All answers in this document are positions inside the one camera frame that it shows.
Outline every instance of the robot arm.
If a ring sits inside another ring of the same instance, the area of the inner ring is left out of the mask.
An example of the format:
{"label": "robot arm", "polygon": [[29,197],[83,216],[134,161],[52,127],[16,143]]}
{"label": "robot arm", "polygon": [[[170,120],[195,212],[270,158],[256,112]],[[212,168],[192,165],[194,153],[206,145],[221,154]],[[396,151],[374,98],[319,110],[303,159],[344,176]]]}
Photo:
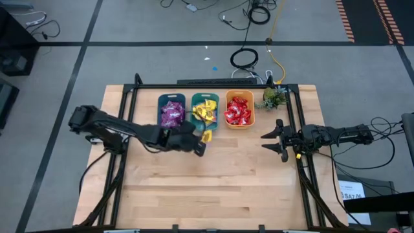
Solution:
{"label": "robot arm", "polygon": [[276,139],[279,143],[264,144],[262,147],[282,154],[282,161],[287,162],[287,146],[292,146],[295,154],[308,155],[317,151],[322,146],[354,142],[355,144],[368,145],[374,140],[370,129],[366,125],[348,128],[332,128],[326,126],[306,125],[297,133],[290,126],[284,126],[283,121],[276,120],[276,128],[263,135],[262,139]]}
{"label": "robot arm", "polygon": [[193,134],[195,126],[184,121],[179,128],[167,129],[158,125],[138,125],[116,118],[91,105],[77,107],[69,120],[71,131],[90,133],[103,141],[105,150],[114,154],[125,151],[124,138],[137,138],[143,145],[160,151],[185,151],[200,157],[204,155],[205,143]]}

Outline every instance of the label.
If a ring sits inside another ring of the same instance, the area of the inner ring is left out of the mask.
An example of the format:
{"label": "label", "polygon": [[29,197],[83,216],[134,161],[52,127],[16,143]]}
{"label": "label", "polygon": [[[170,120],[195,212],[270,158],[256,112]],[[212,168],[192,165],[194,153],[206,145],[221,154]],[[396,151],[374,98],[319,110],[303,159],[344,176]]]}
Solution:
{"label": "label", "polygon": [[[351,181],[339,181],[339,185],[341,188],[342,199],[344,201],[365,197],[364,187],[362,186],[361,183],[351,182]],[[351,213],[351,214],[361,224],[371,225],[371,220],[369,218],[368,213],[357,213],[357,214]],[[349,216],[348,214],[347,214],[347,217],[348,217],[348,223],[357,224],[356,221],[354,221],[351,218],[351,216]]]}

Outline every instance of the purple candy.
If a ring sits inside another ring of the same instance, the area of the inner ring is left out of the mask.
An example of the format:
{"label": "purple candy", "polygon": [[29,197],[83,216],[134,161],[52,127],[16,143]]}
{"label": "purple candy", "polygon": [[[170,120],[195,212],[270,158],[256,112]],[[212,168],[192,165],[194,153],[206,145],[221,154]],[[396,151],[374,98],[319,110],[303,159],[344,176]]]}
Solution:
{"label": "purple candy", "polygon": [[165,114],[167,115],[167,118],[170,120],[182,117],[181,112],[177,109],[169,109]]}
{"label": "purple candy", "polygon": [[161,126],[174,128],[179,126],[185,117],[185,109],[181,103],[169,101],[161,108]]}
{"label": "purple candy", "polygon": [[161,126],[167,127],[167,128],[174,128],[178,126],[178,123],[175,120],[168,120],[161,123]]}
{"label": "purple candy", "polygon": [[175,108],[176,107],[173,104],[173,102],[168,101],[168,103],[164,107],[161,107],[161,110],[162,110],[163,113],[166,113],[168,110],[172,110],[172,109],[175,109]]}

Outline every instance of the gray carpet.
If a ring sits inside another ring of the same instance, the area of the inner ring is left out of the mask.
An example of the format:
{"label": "gray carpet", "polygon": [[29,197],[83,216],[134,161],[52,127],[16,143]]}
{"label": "gray carpet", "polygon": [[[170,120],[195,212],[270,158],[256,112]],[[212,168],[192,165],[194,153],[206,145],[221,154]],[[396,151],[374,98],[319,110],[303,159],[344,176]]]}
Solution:
{"label": "gray carpet", "polygon": [[[48,19],[57,19],[61,35],[52,41],[82,41],[96,0],[34,1],[35,10],[46,10]],[[192,3],[207,4],[193,0]],[[159,1],[103,1],[91,41],[241,41],[245,32],[232,30],[217,19],[222,9],[238,1],[220,1],[208,10],[191,13],[181,1],[162,8]],[[237,27],[246,25],[241,9],[226,13]],[[248,40],[262,41],[271,24],[252,26]],[[55,28],[45,27],[51,33]],[[274,40],[347,41],[334,1],[287,1]],[[63,124],[50,158],[43,184],[27,230],[48,230],[72,225],[78,201],[78,182],[84,171],[90,145],[69,132],[67,121],[81,104],[102,103],[105,86],[131,83],[138,72],[144,83],[175,83],[178,79],[229,78],[234,68],[231,54],[239,47],[89,47],[82,63]],[[256,71],[281,71],[264,47]],[[0,170],[5,177],[0,191],[0,231],[14,232],[43,156],[67,82],[71,77],[78,47],[42,47],[32,74],[2,78],[21,90],[8,124],[0,137]],[[414,111],[414,85],[394,47],[271,47],[285,66],[285,83],[315,84],[325,123],[334,127],[368,124],[381,116],[399,121]],[[404,47],[414,60],[413,47]],[[237,63],[252,60],[240,54]],[[393,136],[397,150],[385,168],[348,170],[353,175],[394,181],[398,191],[413,191],[406,177],[414,175],[405,138]],[[342,151],[347,145],[334,149]],[[359,146],[338,160],[353,166],[381,164],[391,156],[389,142]]]}

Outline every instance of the small plant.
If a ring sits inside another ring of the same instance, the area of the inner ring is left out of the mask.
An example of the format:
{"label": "small plant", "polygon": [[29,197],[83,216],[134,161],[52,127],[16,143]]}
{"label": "small plant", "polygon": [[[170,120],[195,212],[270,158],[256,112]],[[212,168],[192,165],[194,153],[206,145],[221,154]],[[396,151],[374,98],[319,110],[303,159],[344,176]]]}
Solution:
{"label": "small plant", "polygon": [[278,87],[272,89],[267,87],[265,91],[263,91],[263,101],[259,104],[254,103],[254,107],[258,109],[266,108],[267,111],[270,111],[273,107],[277,109],[279,105],[287,102],[285,97],[286,92],[285,88]]}

